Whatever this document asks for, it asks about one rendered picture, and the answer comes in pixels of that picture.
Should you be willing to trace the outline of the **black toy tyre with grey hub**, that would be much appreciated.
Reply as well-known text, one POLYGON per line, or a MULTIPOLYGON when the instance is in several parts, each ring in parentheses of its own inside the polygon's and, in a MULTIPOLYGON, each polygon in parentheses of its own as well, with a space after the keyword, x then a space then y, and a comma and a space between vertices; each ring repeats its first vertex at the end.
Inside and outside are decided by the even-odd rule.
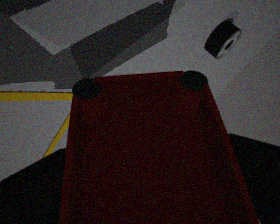
POLYGON ((240 38, 242 29, 229 21, 222 21, 214 31, 210 33, 205 43, 207 52, 220 59, 235 46, 237 38, 240 38))

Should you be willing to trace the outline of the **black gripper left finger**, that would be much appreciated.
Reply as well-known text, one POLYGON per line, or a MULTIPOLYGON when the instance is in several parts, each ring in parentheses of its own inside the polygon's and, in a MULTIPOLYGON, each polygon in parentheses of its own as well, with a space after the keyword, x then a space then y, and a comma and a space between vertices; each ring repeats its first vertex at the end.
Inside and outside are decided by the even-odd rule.
POLYGON ((59 224, 66 148, 1 179, 0 224, 59 224))

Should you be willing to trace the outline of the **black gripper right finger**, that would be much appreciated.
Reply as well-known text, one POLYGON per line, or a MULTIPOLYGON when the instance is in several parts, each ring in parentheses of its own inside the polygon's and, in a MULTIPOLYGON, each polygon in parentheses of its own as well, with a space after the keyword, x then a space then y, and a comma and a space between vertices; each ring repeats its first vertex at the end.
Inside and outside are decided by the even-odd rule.
POLYGON ((280 224, 280 146, 227 134, 261 224, 280 224))

